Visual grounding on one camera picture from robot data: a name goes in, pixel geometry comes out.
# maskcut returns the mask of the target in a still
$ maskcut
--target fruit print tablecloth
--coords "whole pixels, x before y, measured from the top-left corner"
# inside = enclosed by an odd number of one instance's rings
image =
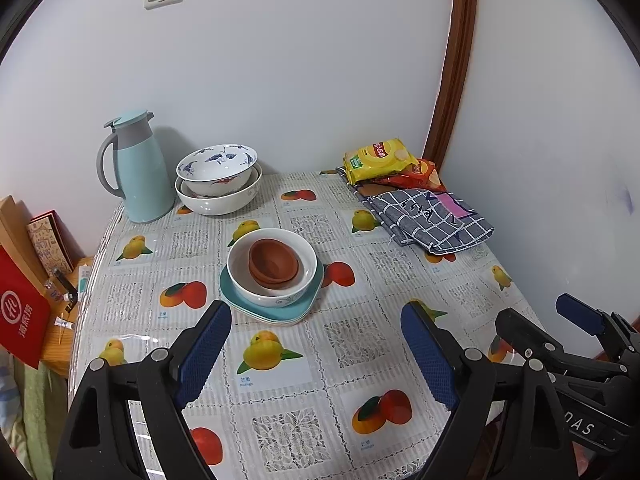
[[[364,218],[337,174],[264,177],[257,197],[224,217],[176,203],[150,224],[119,208],[80,305],[70,398],[89,361],[134,362],[170,346],[221,297],[218,277],[241,235],[282,227],[305,237],[326,277],[310,315],[273,327],[233,312],[233,326],[200,398],[184,410],[221,480],[395,479],[416,471],[449,413],[436,402],[400,331],[419,300],[463,347],[514,355],[495,335],[507,306],[538,322],[482,244],[445,257],[401,248]],[[150,478],[163,478],[139,404],[131,404]]]

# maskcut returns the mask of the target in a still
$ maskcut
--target thermos handle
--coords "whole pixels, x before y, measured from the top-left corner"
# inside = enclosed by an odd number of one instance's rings
[[[122,188],[114,189],[109,185],[106,177],[104,176],[104,162],[102,160],[104,157],[104,152],[106,151],[107,147],[110,144],[113,144],[113,151],[114,151],[113,158],[115,160],[115,157],[116,157],[115,150],[116,150],[117,142],[118,142],[118,136],[116,135],[116,132],[112,130],[111,135],[106,139],[104,139],[102,146],[100,146],[100,150],[98,150],[98,159],[95,161],[95,169],[98,173],[98,180],[100,180],[100,184],[102,184],[104,189],[106,189],[112,195],[119,196],[120,198],[124,198],[124,192]]]

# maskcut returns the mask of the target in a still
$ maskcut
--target red box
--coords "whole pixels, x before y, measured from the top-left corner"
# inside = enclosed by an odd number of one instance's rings
[[[47,300],[0,246],[0,344],[38,368],[49,315]]]

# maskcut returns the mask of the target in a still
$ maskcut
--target white bowl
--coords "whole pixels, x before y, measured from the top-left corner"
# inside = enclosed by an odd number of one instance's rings
[[[250,169],[249,180],[240,191],[218,197],[196,196],[180,177],[175,179],[175,190],[182,200],[182,203],[193,212],[205,216],[226,215],[246,206],[258,194],[262,185],[262,168],[260,164],[255,164]]]
[[[178,163],[175,173],[201,196],[224,196],[242,189],[258,160],[243,144],[217,144],[196,150]]]
[[[287,244],[298,256],[298,273],[290,285],[280,290],[265,288],[249,272],[249,248],[263,238],[272,238]],[[296,301],[311,284],[318,266],[313,247],[302,236],[284,229],[267,227],[251,231],[232,245],[226,258],[226,268],[238,294],[251,303],[279,308]]]

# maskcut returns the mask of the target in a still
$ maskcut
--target thermos lid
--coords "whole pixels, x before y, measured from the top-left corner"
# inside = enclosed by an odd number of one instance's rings
[[[122,114],[117,119],[113,120],[114,128],[121,128],[128,124],[137,123],[140,119],[146,118],[146,110],[132,110]]]

